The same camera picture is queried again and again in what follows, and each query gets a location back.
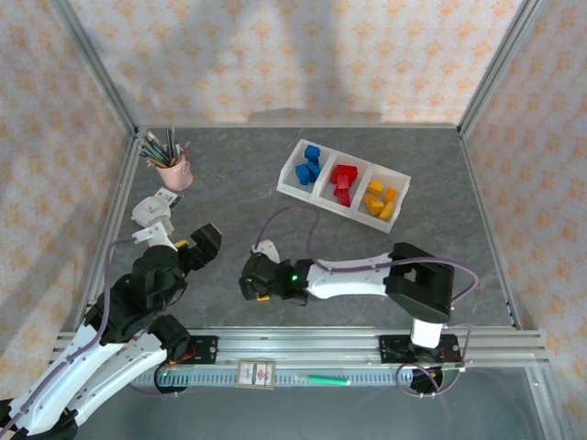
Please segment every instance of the beige wall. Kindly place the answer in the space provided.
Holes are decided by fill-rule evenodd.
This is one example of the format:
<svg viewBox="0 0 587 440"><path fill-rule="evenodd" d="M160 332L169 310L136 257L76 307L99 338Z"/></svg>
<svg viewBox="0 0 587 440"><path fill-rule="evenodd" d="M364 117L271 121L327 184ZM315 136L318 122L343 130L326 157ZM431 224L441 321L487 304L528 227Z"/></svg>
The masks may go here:
<svg viewBox="0 0 587 440"><path fill-rule="evenodd" d="M0 7L0 390L47 367L79 302L127 137L45 1Z"/></svg>
<svg viewBox="0 0 587 440"><path fill-rule="evenodd" d="M525 320L544 331L577 433L587 432L586 17L584 0L547 2L468 139Z"/></svg>
<svg viewBox="0 0 587 440"><path fill-rule="evenodd" d="M72 1L141 125L458 123L521 0Z"/></svg>

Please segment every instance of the white tray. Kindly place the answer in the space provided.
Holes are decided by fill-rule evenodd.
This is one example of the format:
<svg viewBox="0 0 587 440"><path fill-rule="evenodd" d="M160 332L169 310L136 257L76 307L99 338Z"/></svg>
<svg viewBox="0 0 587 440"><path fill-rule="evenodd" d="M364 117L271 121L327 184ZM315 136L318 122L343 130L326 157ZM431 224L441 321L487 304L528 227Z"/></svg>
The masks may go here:
<svg viewBox="0 0 587 440"><path fill-rule="evenodd" d="M306 163L304 152L308 145L320 148L322 171L315 183L304 186L295 175L295 166L300 163ZM336 185L330 183L330 173L338 164L355 166L359 170L359 176L350 188L350 208L338 203L338 198L334 195ZM369 214L362 200L367 190L367 185L372 179L382 181L384 191L390 186L397 191L395 200L393 200L392 217L386 222ZM402 209L402 201L410 186L410 179L410 176L406 176L401 172L381 167L367 160L355 158L332 148L323 147L315 142L300 139L289 159L283 165L277 182L277 191L389 233Z"/></svg>

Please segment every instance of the green marker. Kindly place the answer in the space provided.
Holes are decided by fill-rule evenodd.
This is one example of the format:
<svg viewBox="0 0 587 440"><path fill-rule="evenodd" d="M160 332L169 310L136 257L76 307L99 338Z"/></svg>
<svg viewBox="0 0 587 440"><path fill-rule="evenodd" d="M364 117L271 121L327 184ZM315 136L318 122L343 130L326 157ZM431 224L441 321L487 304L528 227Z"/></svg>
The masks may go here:
<svg viewBox="0 0 587 440"><path fill-rule="evenodd" d="M334 378L332 376L313 376L313 375L304 376L304 375L296 374L294 376L294 379L300 380L302 382L322 383L324 385L342 385L342 386L350 385L350 379Z"/></svg>

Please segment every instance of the gray floor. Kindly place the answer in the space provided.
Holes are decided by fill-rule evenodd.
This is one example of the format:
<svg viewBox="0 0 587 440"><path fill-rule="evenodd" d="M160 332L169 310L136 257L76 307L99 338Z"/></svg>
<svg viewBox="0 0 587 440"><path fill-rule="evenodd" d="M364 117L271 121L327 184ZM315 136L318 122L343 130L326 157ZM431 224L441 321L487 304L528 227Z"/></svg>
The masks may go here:
<svg viewBox="0 0 587 440"><path fill-rule="evenodd" d="M414 399L395 388L200 388L163 400L124 389L78 440L540 440L522 368L472 369L448 392Z"/></svg>
<svg viewBox="0 0 587 440"><path fill-rule="evenodd" d="M279 172L300 138L338 149L412 176L410 189L390 235L322 212L314 240L324 259L362 259L407 241L438 256L460 260L482 277L479 291L459 304L453 321L510 325L471 180L454 129L400 128L232 128L177 130L192 142L194 183L174 209L177 241L213 222L223 232L218 258L192 273L188 291L170 311L184 325L374 325L409 328L411 318L382 297L337 297L299 307L280 300L246 302L238 277L259 229L274 211L304 202L275 191ZM120 228L122 237L139 230L132 209L153 195L161 179L143 160L138 165ZM306 258L305 239L313 219L299 211L276 220L269 230L282 258ZM116 251L114 276L128 271L144 245ZM456 289L469 283L464 274Z"/></svg>

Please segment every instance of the blue block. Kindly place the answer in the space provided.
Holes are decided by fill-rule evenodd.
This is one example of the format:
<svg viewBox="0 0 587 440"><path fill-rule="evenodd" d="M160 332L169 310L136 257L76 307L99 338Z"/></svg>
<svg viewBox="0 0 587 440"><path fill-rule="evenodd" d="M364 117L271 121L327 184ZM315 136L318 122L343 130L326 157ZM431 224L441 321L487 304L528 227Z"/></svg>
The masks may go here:
<svg viewBox="0 0 587 440"><path fill-rule="evenodd" d="M310 182L310 170L308 169L308 166L305 163L302 163L295 167L295 175L300 180L300 183L303 185L307 185Z"/></svg>
<svg viewBox="0 0 587 440"><path fill-rule="evenodd" d="M318 160L320 156L320 148L314 145L308 145L304 151L304 157L308 160Z"/></svg>
<svg viewBox="0 0 587 440"><path fill-rule="evenodd" d="M315 182L318 176L320 175L320 167L317 166L314 162L308 161L305 166L310 171L310 181Z"/></svg>

